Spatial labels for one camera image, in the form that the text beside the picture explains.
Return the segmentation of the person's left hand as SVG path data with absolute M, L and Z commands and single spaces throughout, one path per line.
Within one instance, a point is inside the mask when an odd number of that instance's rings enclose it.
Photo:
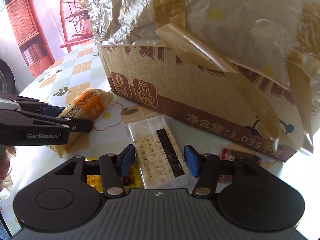
M 12 186 L 10 159 L 16 156 L 15 146 L 1 145 L 0 157 L 0 178 L 1 178 L 1 199 L 7 199 L 10 196 L 10 187 Z

